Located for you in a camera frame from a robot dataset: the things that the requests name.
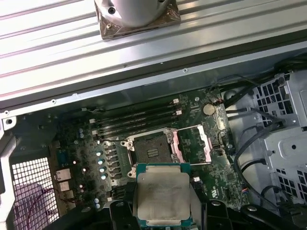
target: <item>green circuit board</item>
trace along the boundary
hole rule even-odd
[[[206,111],[204,106],[208,104],[211,110]],[[127,148],[119,141],[102,140],[122,140],[131,135],[171,128],[179,130],[178,147],[183,159],[194,164],[192,175],[202,181],[208,198],[222,200],[234,209],[240,207],[241,182],[233,169],[235,148],[218,89],[185,92],[109,111],[83,108],[75,117],[63,121],[57,135],[60,141],[57,149],[59,169],[70,168],[73,180],[70,189],[75,199],[97,206],[93,200],[98,198],[98,207],[102,207],[111,196],[119,198],[124,185],[134,180],[127,176],[133,164]],[[202,125],[211,144],[212,162],[209,164],[197,165],[206,162],[204,142],[197,125]],[[165,155],[171,148],[163,136],[162,132],[153,132],[135,138],[134,161],[150,161],[155,154],[159,155],[156,161],[171,161]],[[160,147],[152,150],[158,143]],[[145,152],[147,147],[151,148],[150,155]],[[108,156],[109,148],[116,151],[116,158]],[[104,173],[99,171],[102,167],[106,168]],[[107,174],[107,178],[102,180],[102,174]],[[117,194],[112,193],[114,188],[118,188]],[[243,196],[242,204],[247,203],[248,198]]]

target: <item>wire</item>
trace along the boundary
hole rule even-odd
[[[269,186],[266,186],[262,192],[261,192],[261,195],[262,196],[265,196],[265,194],[271,189],[277,189],[279,192],[282,192],[284,194],[284,196],[287,198],[288,202],[290,202],[291,204],[293,204],[293,201],[292,201],[292,198],[290,197],[290,195],[283,189],[281,189],[280,187],[277,187],[277,186],[274,186],[274,185],[269,185]]]
[[[55,188],[46,189],[42,194],[40,194],[40,195],[35,199],[35,201],[34,201],[34,202],[32,203],[32,205],[30,206],[29,211],[28,211],[28,215],[27,215],[27,218],[26,218],[27,230],[29,230],[29,227],[30,227],[30,222],[29,222],[29,220],[30,220],[31,212],[32,212],[32,209],[33,209],[34,205],[39,201],[39,199],[40,199],[43,195],[47,194],[48,192],[50,192],[50,191],[52,191],[52,190],[55,190],[55,191],[57,191],[57,192],[59,193],[59,191],[58,191],[57,189],[55,189]],[[59,198],[59,199],[65,201],[65,202],[70,202],[70,203],[74,203],[74,204],[76,203],[76,202],[74,202],[74,201],[64,200],[64,199],[61,199],[61,198]]]
[[[30,208],[29,208],[29,211],[28,211],[28,215],[27,215],[27,218],[26,218],[26,226],[27,226],[27,230],[29,230],[29,225],[30,225],[30,222],[29,222],[29,220],[30,220],[30,217],[31,217],[31,212],[32,212],[32,209],[33,209],[33,207],[34,207],[34,205],[38,202],[38,200],[43,196],[43,195],[45,195],[46,193],[48,193],[49,191],[51,191],[51,190],[53,190],[53,188],[49,188],[49,189],[47,189],[47,190],[45,190],[41,195],[39,195],[36,199],[35,199],[35,201],[32,203],[32,205],[30,206]]]
[[[121,142],[121,141],[127,141],[126,139],[122,139],[122,140],[110,140],[110,139],[101,139],[99,140],[100,142],[105,142],[105,141],[109,141],[109,142]]]
[[[240,137],[239,137],[239,139],[238,139],[238,142],[236,143],[236,146],[237,147],[239,147],[239,144],[240,144],[240,142],[241,142],[241,139],[242,139],[242,137],[243,137],[243,135],[245,134],[245,132],[247,132],[247,131],[249,131],[249,130],[251,130],[251,129],[257,129],[257,128],[259,128],[258,126],[251,126],[251,127],[248,127],[248,128],[246,128],[246,129],[244,129],[243,131],[242,131],[242,133],[241,133],[241,135],[240,135]]]
[[[269,71],[266,73],[261,74],[261,76],[258,76],[255,81],[258,84],[263,84],[267,81],[270,81],[271,79],[274,78],[274,71]],[[246,87],[244,87],[243,89],[241,89],[239,92],[237,92],[233,97],[231,97],[230,99],[226,100],[224,102],[224,106],[225,108],[230,107],[231,105],[237,103],[242,97],[244,97],[248,92],[252,91],[256,86],[254,84],[252,85],[248,85]]]
[[[221,78],[221,79],[219,79],[218,81],[216,81],[216,82],[209,88],[209,92],[211,92],[212,89],[215,88],[215,87],[218,85],[218,83],[221,83],[221,82],[223,82],[223,81],[226,80],[226,79],[234,78],[234,77],[242,78],[243,80],[248,81],[248,82],[254,84],[255,86],[260,86],[257,82],[255,82],[254,80],[252,80],[252,79],[250,79],[250,78],[248,78],[248,77],[244,77],[244,76],[242,76],[242,75],[240,75],[240,74],[233,74],[233,75],[226,76],[226,77]]]
[[[270,126],[264,128],[263,130],[259,131],[258,133],[256,133],[255,135],[253,135],[237,152],[236,156],[235,156],[235,160],[234,160],[234,169],[237,172],[238,176],[240,177],[240,179],[242,180],[242,182],[246,185],[247,188],[249,188],[249,190],[251,192],[253,192],[256,196],[258,196],[260,199],[268,202],[270,205],[272,205],[273,207],[277,208],[277,206],[275,204],[273,204],[271,201],[269,201],[268,199],[266,199],[263,195],[261,195],[260,193],[258,193],[252,186],[251,184],[245,179],[245,177],[243,176],[243,173],[240,169],[239,166],[239,158],[240,156],[245,152],[245,150],[257,139],[266,136],[267,134],[269,134],[271,131],[277,129],[280,125],[278,123],[272,123]]]
[[[242,109],[235,109],[235,110],[226,110],[226,113],[227,114],[238,114],[238,113],[243,113],[247,111],[248,111],[247,108],[242,108]]]
[[[253,165],[253,164],[259,164],[259,163],[261,163],[261,164],[263,164],[263,165],[266,165],[266,164],[267,164],[264,158],[261,158],[261,159],[259,159],[259,160],[252,161],[252,162],[250,162],[250,163],[247,163],[247,164],[242,168],[242,170],[241,170],[242,173],[243,173],[249,166],[251,166],[251,165]]]
[[[273,116],[271,114],[265,113],[265,112],[263,112],[263,111],[261,111],[259,109],[251,108],[251,111],[255,111],[255,112],[259,113],[261,116],[264,116],[265,118],[270,119],[273,122],[283,121],[283,119],[280,119],[280,118],[275,117],[275,116]]]

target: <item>ventilation holes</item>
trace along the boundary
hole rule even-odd
[[[15,193],[14,228],[41,230],[59,218],[52,178],[47,158],[12,165],[13,187]]]
[[[280,187],[284,191],[286,191],[290,195],[293,195],[293,196],[297,197],[297,192],[296,192],[295,184],[294,184],[293,181],[291,181],[289,179],[286,179],[286,178],[283,178],[281,176],[279,176],[278,179],[279,179],[279,182],[280,182]]]
[[[281,86],[278,80],[257,87],[257,91],[257,104],[261,111],[272,114],[272,110],[274,110],[274,116],[294,113],[288,88],[285,85]],[[278,103],[279,110],[275,109],[275,103]],[[262,121],[265,127],[271,124],[271,120],[265,117],[262,117]]]
[[[297,184],[300,196],[303,200],[307,202],[307,186],[306,186],[307,173],[306,172],[303,173],[298,170],[297,175],[300,181],[300,184]]]

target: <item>screw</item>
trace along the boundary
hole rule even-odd
[[[218,201],[212,201],[211,202],[211,204],[213,205],[213,206],[220,206],[221,205],[221,203],[220,202],[218,202]]]
[[[257,209],[253,206],[248,206],[248,211],[251,211],[251,212],[256,212]]]

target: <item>metal bracket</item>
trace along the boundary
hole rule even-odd
[[[136,167],[134,166],[134,167],[131,167],[131,171],[129,171],[128,173],[127,173],[127,175],[128,175],[128,177],[130,177],[130,178],[136,178]]]
[[[12,116],[12,117],[8,117],[8,118],[4,118],[4,119],[2,119],[2,122],[3,122],[3,129],[9,130],[17,124],[17,117]]]
[[[13,183],[12,183],[12,176],[11,176],[11,169],[10,169],[10,156],[13,153],[14,149],[17,146],[16,138],[13,137],[7,144],[5,150],[1,154],[0,161],[1,161],[1,172],[4,177],[4,188],[5,192],[0,194],[0,226],[6,225],[6,220],[8,215],[13,207],[15,201]]]

